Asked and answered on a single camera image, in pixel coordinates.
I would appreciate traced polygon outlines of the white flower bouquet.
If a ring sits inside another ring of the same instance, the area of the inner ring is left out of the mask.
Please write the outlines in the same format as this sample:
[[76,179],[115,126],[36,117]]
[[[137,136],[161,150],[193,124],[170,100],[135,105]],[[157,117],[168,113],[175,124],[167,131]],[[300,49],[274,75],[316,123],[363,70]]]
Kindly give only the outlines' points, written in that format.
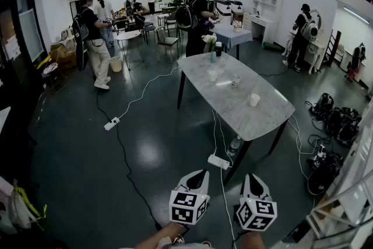
[[215,52],[217,36],[215,33],[202,36],[202,40],[209,47],[209,52]]

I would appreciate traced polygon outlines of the white power strip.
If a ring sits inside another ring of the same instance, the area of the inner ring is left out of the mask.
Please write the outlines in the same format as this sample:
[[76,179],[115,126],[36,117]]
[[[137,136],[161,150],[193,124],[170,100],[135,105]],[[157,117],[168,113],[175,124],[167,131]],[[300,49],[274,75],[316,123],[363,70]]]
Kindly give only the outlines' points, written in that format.
[[110,131],[112,128],[114,128],[118,123],[120,122],[118,117],[114,117],[113,119],[109,120],[108,123],[105,124],[104,129],[106,131]]
[[228,161],[216,155],[210,155],[207,159],[207,162],[223,170],[227,170],[228,168],[230,168],[230,163]]

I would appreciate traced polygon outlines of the green rolled mat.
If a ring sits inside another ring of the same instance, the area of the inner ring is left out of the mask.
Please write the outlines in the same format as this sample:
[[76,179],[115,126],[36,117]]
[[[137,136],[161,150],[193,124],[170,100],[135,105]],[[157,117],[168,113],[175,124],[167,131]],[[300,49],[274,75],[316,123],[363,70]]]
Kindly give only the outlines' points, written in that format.
[[265,50],[271,50],[271,51],[277,51],[277,52],[283,52],[283,47],[277,44],[263,42],[262,48]]

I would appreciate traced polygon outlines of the black rectangular pad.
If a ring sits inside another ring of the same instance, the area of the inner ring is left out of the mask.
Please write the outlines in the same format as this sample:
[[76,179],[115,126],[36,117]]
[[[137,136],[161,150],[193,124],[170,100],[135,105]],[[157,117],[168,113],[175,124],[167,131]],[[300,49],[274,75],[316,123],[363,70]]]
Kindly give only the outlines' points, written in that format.
[[285,238],[282,240],[285,244],[297,244],[310,231],[311,227],[306,220],[300,222]]

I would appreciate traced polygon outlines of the white black machine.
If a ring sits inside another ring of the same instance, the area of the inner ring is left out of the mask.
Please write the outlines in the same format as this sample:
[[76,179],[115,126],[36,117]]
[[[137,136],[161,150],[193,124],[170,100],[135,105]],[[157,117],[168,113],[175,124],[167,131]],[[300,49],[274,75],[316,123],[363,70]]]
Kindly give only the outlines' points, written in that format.
[[231,3],[226,0],[214,0],[215,9],[222,16],[231,16]]
[[230,0],[231,13],[243,13],[243,4],[240,1]]

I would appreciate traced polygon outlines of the clear plastic bottle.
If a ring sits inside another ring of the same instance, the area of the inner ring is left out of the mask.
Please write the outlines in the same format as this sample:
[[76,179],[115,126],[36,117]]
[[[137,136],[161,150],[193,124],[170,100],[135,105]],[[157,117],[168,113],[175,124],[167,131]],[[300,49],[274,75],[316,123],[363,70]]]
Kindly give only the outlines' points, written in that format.
[[237,150],[241,147],[241,137],[237,135],[230,143],[229,149],[227,150],[227,154],[230,157],[233,157]]

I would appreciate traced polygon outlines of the cream waste bin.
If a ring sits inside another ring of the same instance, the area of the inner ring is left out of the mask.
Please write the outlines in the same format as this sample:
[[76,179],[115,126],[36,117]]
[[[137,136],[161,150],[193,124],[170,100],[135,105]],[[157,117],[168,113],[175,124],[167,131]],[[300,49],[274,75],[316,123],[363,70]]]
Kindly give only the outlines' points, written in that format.
[[114,56],[110,59],[110,67],[113,72],[121,72],[122,71],[122,58],[120,56]]

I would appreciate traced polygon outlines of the cardboard boxes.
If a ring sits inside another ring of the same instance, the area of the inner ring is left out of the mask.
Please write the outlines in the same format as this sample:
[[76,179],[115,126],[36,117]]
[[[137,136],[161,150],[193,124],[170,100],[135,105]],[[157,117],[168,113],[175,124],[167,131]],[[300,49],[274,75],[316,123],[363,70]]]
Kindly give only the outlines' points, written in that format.
[[52,44],[50,48],[50,56],[53,62],[58,64],[58,69],[62,73],[68,73],[77,70],[78,65],[76,62],[76,48],[66,48],[63,44]]

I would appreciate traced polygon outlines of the white desk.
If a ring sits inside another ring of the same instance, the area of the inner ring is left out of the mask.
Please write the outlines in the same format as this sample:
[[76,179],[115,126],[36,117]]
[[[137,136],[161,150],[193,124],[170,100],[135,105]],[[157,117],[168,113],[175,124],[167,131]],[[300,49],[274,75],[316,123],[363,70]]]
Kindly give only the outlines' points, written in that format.
[[252,15],[249,13],[243,14],[242,26],[245,30],[252,33],[252,38],[262,38],[262,43],[272,43],[273,29],[275,28],[275,23],[273,20],[267,17]]

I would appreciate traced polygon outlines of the dark wooden rack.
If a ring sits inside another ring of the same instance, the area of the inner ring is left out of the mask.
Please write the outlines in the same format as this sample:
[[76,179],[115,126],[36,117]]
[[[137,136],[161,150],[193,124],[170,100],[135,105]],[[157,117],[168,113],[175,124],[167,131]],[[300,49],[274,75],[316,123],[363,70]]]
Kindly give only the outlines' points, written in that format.
[[333,62],[337,62],[338,64],[341,63],[343,54],[338,49],[341,36],[342,36],[342,33],[340,31],[337,30],[336,34],[334,34],[332,30],[332,33],[329,38],[329,42],[325,50],[322,65],[332,66]]

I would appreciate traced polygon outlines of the table with blue cloth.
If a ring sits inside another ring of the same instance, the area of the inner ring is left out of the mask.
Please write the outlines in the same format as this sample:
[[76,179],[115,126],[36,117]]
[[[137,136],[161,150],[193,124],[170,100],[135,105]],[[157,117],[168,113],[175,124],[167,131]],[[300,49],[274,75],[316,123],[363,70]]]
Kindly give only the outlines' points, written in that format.
[[240,29],[239,32],[234,31],[233,25],[216,23],[214,28],[210,29],[211,33],[215,33],[217,41],[227,48],[236,48],[236,59],[240,59],[240,45],[253,41],[252,33],[246,29]]

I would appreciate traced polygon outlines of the black green dome backpack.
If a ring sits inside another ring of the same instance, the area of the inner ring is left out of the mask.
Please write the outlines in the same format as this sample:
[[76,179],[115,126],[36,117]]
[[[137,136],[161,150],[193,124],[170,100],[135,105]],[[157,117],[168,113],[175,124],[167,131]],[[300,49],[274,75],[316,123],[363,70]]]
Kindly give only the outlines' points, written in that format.
[[198,20],[193,12],[192,6],[183,3],[175,12],[177,27],[182,31],[192,31],[197,25]]

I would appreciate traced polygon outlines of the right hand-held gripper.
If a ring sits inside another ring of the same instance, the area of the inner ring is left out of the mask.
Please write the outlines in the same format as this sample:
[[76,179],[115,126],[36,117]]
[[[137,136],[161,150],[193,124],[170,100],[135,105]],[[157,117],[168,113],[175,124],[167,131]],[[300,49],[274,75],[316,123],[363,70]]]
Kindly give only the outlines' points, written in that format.
[[241,228],[266,231],[277,218],[277,203],[272,202],[269,187],[258,176],[249,173],[242,182],[240,195],[236,216]]

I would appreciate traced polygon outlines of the long black backpack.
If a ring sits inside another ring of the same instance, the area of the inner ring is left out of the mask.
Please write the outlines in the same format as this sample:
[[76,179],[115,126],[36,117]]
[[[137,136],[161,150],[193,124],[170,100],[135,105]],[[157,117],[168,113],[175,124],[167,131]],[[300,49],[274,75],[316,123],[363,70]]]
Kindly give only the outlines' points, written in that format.
[[85,7],[80,13],[73,18],[72,30],[76,41],[76,63],[79,71],[83,71],[89,60],[87,49],[85,48],[85,41],[89,35],[89,30],[83,20],[83,12],[88,8]]

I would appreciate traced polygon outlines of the wooden seat chair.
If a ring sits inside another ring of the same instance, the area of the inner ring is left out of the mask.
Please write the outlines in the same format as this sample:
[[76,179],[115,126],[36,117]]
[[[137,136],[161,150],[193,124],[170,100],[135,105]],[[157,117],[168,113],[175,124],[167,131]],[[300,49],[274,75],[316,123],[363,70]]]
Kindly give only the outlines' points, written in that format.
[[166,33],[165,26],[158,26],[154,30],[156,44],[164,48],[165,55],[170,57],[171,62],[173,62],[173,49],[176,49],[176,57],[180,57],[179,48],[180,40],[178,37],[170,37]]

